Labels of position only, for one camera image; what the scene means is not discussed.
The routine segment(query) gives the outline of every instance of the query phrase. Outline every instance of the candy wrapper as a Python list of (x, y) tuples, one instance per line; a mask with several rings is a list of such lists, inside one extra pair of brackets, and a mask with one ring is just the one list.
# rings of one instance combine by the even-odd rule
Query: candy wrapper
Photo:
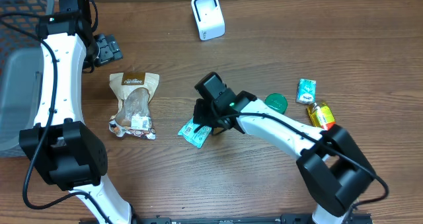
[(297, 90), (297, 102), (311, 104), (316, 97), (316, 81), (310, 79), (300, 79)]
[(109, 130), (118, 137), (131, 134), (156, 139), (148, 103), (159, 85), (152, 73), (116, 73), (110, 75), (110, 88), (118, 99), (118, 113), (110, 118)]
[(212, 128), (204, 126), (199, 131), (195, 130), (199, 127), (199, 124), (194, 123), (194, 119), (191, 118), (185, 126), (183, 126), (178, 135), (183, 135), (187, 142), (195, 145), (197, 148), (201, 148), (203, 143), (206, 141), (207, 136), (212, 132)]

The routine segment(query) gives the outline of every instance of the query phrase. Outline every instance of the white plastic casing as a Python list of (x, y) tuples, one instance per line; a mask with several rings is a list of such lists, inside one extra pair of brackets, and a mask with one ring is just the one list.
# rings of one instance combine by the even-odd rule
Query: white plastic casing
[[(51, 47), (58, 60), (58, 90), (56, 93), (56, 113), (52, 125), (63, 124), (65, 118), (74, 122), (84, 122), (81, 109), (81, 74), (87, 49), (76, 34), (67, 33), (49, 35), (44, 40)], [(44, 72), (42, 79), (42, 94), (40, 107), (34, 120), (34, 125), (40, 123), (45, 127), (48, 120), (48, 109), (53, 91), (52, 56), (45, 46), (42, 46), (44, 56)]]
[(317, 205), (316, 210), (313, 212), (313, 221), (316, 224), (342, 224), (346, 214), (341, 217), (335, 217), (322, 206)]
[[(122, 199), (107, 174), (101, 177), (101, 182), (98, 186), (93, 186), (92, 184), (78, 186), (69, 192), (78, 191), (89, 193), (113, 224), (131, 223), (131, 206)], [(89, 199), (85, 199), (82, 195), (77, 195), (77, 197), (90, 209), (100, 224), (106, 223)]]
[(225, 21), (219, 0), (191, 0), (201, 40), (210, 40), (225, 34)]
[[(322, 135), (320, 132), (322, 128), (315, 128), (308, 126), (288, 118), (279, 112), (269, 108), (262, 100), (257, 99), (254, 102), (249, 102), (241, 112), (265, 113), (275, 118), (279, 118), (287, 124), (295, 127), (299, 131), (305, 132), (312, 138), (319, 140)], [(269, 118), (261, 118), (259, 116), (239, 116), (237, 118), (241, 129), (249, 134), (262, 138), (284, 153), (297, 160), (301, 156), (303, 149), (310, 149), (314, 146), (312, 141), (303, 139), (299, 134), (291, 131), (284, 125), (279, 124)]]

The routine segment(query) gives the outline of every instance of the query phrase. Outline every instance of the black mount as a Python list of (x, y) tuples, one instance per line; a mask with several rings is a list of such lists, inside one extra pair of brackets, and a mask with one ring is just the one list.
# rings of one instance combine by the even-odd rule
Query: black mount
[(38, 36), (41, 39), (46, 39), (48, 35), (59, 33), (78, 34), (87, 49), (83, 69), (94, 66), (100, 67), (123, 58), (113, 35), (98, 34), (93, 36), (98, 19), (96, 18), (95, 25), (91, 27), (89, 1), (59, 0), (59, 12), (42, 17), (37, 27)]
[[(195, 89), (202, 96), (196, 101), (194, 108), (195, 124), (227, 130), (235, 128), (244, 133), (236, 117), (224, 120), (218, 120), (218, 118), (240, 113), (249, 102), (257, 99), (254, 95), (245, 91), (235, 95), (216, 72), (206, 75)], [(344, 128), (335, 124), (330, 130), (322, 131), (321, 134), (321, 143), (331, 146), (372, 173), (375, 172)], [(319, 145), (314, 145), (310, 150), (301, 152), (297, 166), (314, 200), (332, 215), (341, 217), (367, 189), (373, 178), (362, 169), (342, 159), (337, 160), (328, 168), (322, 160), (325, 155), (334, 156)]]
[[(45, 128), (19, 132), (19, 145), (31, 160)], [(50, 126), (35, 169), (44, 182), (57, 184), (63, 191), (86, 184), (99, 185), (107, 173), (107, 152), (103, 142), (82, 122), (65, 121)]]

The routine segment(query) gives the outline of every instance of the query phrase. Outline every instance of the gray plastic bin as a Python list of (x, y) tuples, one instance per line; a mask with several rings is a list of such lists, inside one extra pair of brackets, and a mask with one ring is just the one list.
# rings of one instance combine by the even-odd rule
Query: gray plastic bin
[[(54, 0), (0, 0), (0, 14), (50, 15)], [(13, 16), (5, 22), (35, 34), (38, 19)], [(40, 43), (0, 25), (0, 157), (24, 156), (19, 131), (32, 128), (43, 72)]]

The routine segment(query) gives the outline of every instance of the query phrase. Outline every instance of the wooden table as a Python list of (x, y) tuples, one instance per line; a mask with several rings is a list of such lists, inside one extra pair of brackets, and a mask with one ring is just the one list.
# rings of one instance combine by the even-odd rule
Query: wooden table
[[(114, 34), (124, 59), (83, 75), (88, 127), (106, 145), (108, 173), (142, 217), (269, 216), (314, 210), (295, 162), (273, 145), (228, 131), (197, 149), (176, 134), (199, 97), (194, 85), (217, 71), (237, 93), (282, 93), (287, 116), (309, 123), (295, 103), (300, 78), (317, 80), (317, 97), (391, 188), (366, 205), (376, 223), (421, 223), (423, 208), (423, 0), (276, 0), (221, 3), (226, 34), (201, 42), (189, 2), (99, 3), (99, 32)], [(157, 140), (116, 139), (108, 76), (161, 76), (149, 104)], [(72, 198), (33, 211), (22, 202), (27, 158), (0, 160), (0, 223), (76, 223), (92, 215)], [(361, 199), (383, 192), (373, 183)], [(34, 174), (30, 199), (64, 195)]]

